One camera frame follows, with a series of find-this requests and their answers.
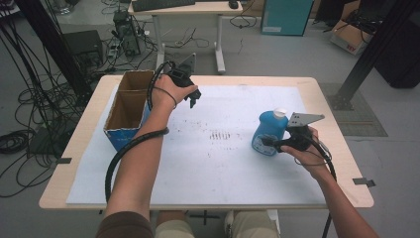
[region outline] hand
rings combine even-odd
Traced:
[[[318,131],[312,127],[309,127],[309,130],[312,133],[312,139],[315,142],[319,142]],[[281,150],[296,158],[314,179],[319,181],[320,179],[332,177],[327,169],[325,160],[312,145],[304,152],[288,146],[282,146]]]
[[[152,92],[154,107],[163,106],[170,109],[173,109],[174,106],[181,102],[188,94],[198,89],[197,85],[178,87],[166,74],[161,75],[160,79],[156,81],[155,87],[162,90],[154,88]]]

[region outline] cardboard box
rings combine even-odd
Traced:
[[[330,39],[332,43],[343,48],[354,56],[359,55],[364,51],[372,37],[369,33],[345,22],[353,11],[359,9],[360,3],[361,1],[354,1],[345,4],[341,17],[342,20],[340,20],[333,28],[333,35]]]
[[[105,135],[117,151],[133,139],[148,116],[144,111],[153,76],[150,70],[124,73],[104,126]]]

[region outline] metal stand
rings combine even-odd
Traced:
[[[370,73],[379,56],[398,34],[400,27],[419,6],[420,1],[418,0],[395,2],[337,94],[328,98],[332,109],[353,109],[350,100]]]
[[[207,225],[207,218],[220,219],[219,216],[207,215],[207,210],[204,210],[204,214],[203,215],[190,215],[190,217],[203,218],[203,225]]]
[[[157,40],[157,68],[164,62],[164,43],[161,40],[160,35],[160,24],[166,26],[167,28],[174,27],[179,28],[179,26],[193,26],[193,27],[216,27],[217,28],[217,40],[214,43],[215,46],[215,56],[217,63],[217,70],[220,74],[226,72],[225,62],[223,60],[223,51],[222,51],[222,15],[214,14],[194,14],[194,15],[152,15],[154,20],[154,27],[156,32]]]

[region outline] blue container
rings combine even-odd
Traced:
[[[265,146],[262,137],[271,137],[274,140],[282,140],[286,130],[288,119],[286,110],[275,109],[266,111],[260,115],[260,125],[253,136],[253,148],[266,156],[274,156],[277,151],[274,147]]]

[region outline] bottle cap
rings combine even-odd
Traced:
[[[287,110],[284,108],[275,108],[272,112],[274,114],[275,119],[281,119],[286,116]]]

